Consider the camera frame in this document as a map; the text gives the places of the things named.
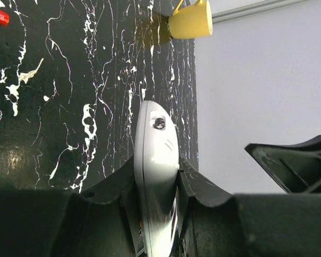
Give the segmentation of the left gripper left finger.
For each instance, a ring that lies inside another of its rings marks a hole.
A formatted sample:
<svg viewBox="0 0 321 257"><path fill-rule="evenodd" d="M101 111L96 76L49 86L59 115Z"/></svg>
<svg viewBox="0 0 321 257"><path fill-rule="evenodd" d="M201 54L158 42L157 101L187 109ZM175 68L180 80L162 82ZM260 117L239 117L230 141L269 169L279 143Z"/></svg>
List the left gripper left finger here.
<svg viewBox="0 0 321 257"><path fill-rule="evenodd" d="M134 162L85 190L0 188L0 256L136 256Z"/></svg>

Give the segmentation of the yellow mug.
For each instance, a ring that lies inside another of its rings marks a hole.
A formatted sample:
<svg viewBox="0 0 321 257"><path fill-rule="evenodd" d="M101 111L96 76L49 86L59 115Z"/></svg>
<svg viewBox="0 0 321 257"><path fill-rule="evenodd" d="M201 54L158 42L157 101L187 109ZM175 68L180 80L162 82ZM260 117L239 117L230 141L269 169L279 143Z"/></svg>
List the yellow mug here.
<svg viewBox="0 0 321 257"><path fill-rule="evenodd" d="M198 0L181 7L179 1L168 19L169 32L174 39L195 39L213 33L211 6L209 1Z"/></svg>

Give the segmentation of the right aluminium frame post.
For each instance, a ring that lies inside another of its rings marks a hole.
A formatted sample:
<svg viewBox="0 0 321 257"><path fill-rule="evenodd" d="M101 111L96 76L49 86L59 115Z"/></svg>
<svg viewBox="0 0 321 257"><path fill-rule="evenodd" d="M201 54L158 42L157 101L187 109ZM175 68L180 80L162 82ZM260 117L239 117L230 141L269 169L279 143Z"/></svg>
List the right aluminium frame post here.
<svg viewBox="0 0 321 257"><path fill-rule="evenodd" d="M216 24L302 2L305 2L305 0L257 1L256 3L252 3L249 5L244 5L238 8L233 8L223 12L214 13L212 15L212 22Z"/></svg>

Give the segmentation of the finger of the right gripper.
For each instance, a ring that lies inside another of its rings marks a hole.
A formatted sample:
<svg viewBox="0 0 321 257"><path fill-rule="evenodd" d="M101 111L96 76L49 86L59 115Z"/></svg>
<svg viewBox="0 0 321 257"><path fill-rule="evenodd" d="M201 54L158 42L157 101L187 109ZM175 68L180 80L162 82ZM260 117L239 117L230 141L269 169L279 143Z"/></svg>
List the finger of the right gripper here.
<svg viewBox="0 0 321 257"><path fill-rule="evenodd" d="M287 193L321 193L321 135L295 145L250 143L246 152Z"/></svg>

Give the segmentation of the white remote control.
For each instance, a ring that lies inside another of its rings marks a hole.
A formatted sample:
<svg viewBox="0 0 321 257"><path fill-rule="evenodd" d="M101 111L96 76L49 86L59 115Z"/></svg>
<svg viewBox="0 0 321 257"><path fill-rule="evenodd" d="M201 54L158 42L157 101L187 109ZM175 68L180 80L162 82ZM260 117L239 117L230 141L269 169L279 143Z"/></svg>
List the white remote control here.
<svg viewBox="0 0 321 257"><path fill-rule="evenodd" d="M170 256L177 227L176 178L179 146L175 125L158 103L143 101L134 143L144 251Z"/></svg>

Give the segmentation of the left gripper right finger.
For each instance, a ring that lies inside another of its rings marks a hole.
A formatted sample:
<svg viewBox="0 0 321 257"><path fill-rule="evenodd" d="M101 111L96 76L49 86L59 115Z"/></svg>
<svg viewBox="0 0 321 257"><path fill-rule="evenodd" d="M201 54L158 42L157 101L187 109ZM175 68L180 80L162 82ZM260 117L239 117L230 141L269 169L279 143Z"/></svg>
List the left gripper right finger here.
<svg viewBox="0 0 321 257"><path fill-rule="evenodd" d="M321 194L230 194L180 158L181 256L321 256Z"/></svg>

